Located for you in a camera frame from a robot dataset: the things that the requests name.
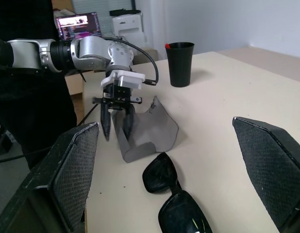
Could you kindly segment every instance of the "black cable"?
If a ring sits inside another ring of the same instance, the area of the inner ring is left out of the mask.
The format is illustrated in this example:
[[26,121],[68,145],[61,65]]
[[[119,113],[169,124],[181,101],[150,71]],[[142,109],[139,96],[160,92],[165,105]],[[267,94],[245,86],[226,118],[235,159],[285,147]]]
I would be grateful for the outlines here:
[[135,0],[131,0],[131,8],[133,10],[136,10],[136,2],[135,2]]
[[21,158],[24,158],[24,157],[27,157],[27,156],[33,156],[33,155],[35,155],[36,153],[44,152],[44,151],[49,150],[49,149],[51,149],[51,148],[52,148],[52,147],[47,147],[47,148],[44,148],[44,149],[41,149],[41,150],[34,151],[34,152],[32,152],[32,153],[23,154],[23,155],[19,155],[19,156],[14,156],[14,157],[7,158],[7,159],[0,159],[0,164],[1,164],[1,163],[4,163],[4,162],[16,160],[16,159],[21,159]]
[[78,70],[78,72],[79,72],[79,74],[81,75],[81,77],[83,78],[84,82],[86,82],[83,73],[82,73],[80,70]]
[[[82,125],[86,119],[89,117],[89,115],[93,112],[93,110],[98,106],[98,104],[95,104],[94,107],[89,111],[89,113],[84,117],[84,119],[78,124],[78,126]],[[24,157],[27,157],[27,156],[33,156],[37,153],[40,153],[40,152],[44,152],[46,150],[49,150],[51,149],[52,147],[47,147],[47,148],[44,148],[44,149],[41,149],[41,150],[37,150],[37,151],[34,151],[32,153],[28,153],[28,154],[23,154],[23,155],[18,155],[18,156],[14,156],[14,157],[11,157],[11,158],[7,158],[7,159],[0,159],[0,164],[1,163],[5,163],[5,162],[9,162],[9,161],[12,161],[12,160],[16,160],[16,159],[21,159],[21,158],[24,158]]]
[[139,47],[137,47],[137,46],[135,46],[133,44],[130,44],[129,42],[124,41],[124,40],[120,40],[120,39],[116,39],[116,38],[112,38],[112,37],[103,37],[103,38],[105,40],[112,40],[112,41],[117,41],[117,42],[126,44],[126,45],[131,46],[132,48],[138,50],[139,52],[143,53],[151,61],[151,63],[153,64],[154,69],[155,69],[155,76],[156,76],[155,81],[154,80],[150,80],[150,79],[146,79],[143,83],[147,84],[147,85],[151,85],[151,86],[155,86],[158,83],[158,80],[159,80],[158,67],[157,67],[155,61],[153,60],[153,58],[147,52],[143,51]]
[[95,105],[93,106],[93,108],[88,112],[88,114],[83,118],[83,120],[78,124],[78,126],[80,126],[81,124],[83,124],[83,123],[86,121],[86,119],[90,116],[90,114],[93,112],[93,110],[94,110],[97,106],[98,106],[98,103],[95,104]]

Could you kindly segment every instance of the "black sunglasses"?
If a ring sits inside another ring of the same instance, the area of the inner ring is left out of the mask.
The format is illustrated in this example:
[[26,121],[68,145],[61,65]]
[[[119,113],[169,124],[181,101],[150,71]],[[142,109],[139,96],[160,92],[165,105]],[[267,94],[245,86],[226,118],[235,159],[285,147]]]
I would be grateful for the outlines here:
[[172,196],[158,214],[163,233],[212,233],[202,210],[190,194],[182,190],[174,164],[166,153],[160,154],[142,175],[149,193],[170,189]]

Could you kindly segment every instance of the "black cup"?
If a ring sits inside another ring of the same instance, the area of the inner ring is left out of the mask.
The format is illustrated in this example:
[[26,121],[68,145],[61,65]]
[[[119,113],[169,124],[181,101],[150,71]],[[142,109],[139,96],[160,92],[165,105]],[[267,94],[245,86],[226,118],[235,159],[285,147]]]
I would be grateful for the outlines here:
[[194,44],[190,42],[178,42],[166,46],[172,86],[185,87],[189,85],[193,49]]

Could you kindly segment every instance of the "laptop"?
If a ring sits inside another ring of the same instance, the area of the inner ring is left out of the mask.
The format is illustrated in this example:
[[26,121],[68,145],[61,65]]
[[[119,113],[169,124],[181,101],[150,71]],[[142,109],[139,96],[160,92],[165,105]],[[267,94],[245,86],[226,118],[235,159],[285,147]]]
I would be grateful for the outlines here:
[[89,35],[101,37],[96,12],[57,17],[56,22],[61,40],[80,39]]

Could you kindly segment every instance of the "white wall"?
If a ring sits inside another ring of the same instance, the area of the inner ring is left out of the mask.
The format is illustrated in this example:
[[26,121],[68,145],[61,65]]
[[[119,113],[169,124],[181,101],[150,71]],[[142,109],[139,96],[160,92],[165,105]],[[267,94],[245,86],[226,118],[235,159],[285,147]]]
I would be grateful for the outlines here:
[[300,0],[136,0],[136,3],[144,12],[149,45],[163,58],[164,44],[177,41],[195,43],[195,53],[251,44],[300,57]]

